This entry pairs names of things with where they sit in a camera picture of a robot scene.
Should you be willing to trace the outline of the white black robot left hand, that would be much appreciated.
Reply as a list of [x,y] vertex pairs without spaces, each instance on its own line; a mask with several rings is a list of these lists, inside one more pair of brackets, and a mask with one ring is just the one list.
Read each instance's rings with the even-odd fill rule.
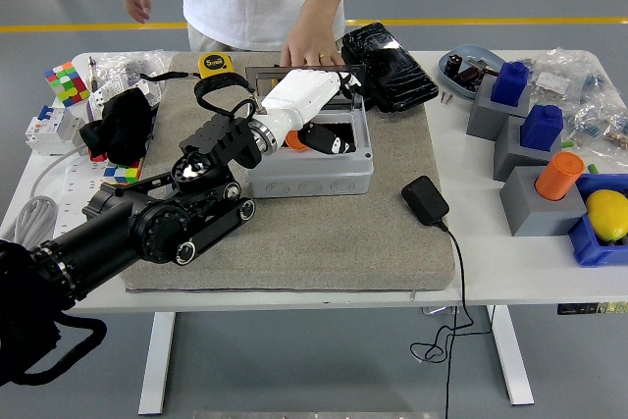
[[249,127],[260,152],[275,153],[290,131],[300,131],[341,90],[348,96],[361,85],[349,72],[296,69],[262,99]]

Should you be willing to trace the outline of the person's left hand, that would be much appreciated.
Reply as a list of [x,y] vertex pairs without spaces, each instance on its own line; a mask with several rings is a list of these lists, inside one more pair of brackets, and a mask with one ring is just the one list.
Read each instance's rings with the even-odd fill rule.
[[332,27],[314,20],[299,20],[294,25],[280,59],[281,66],[295,68],[343,64]]

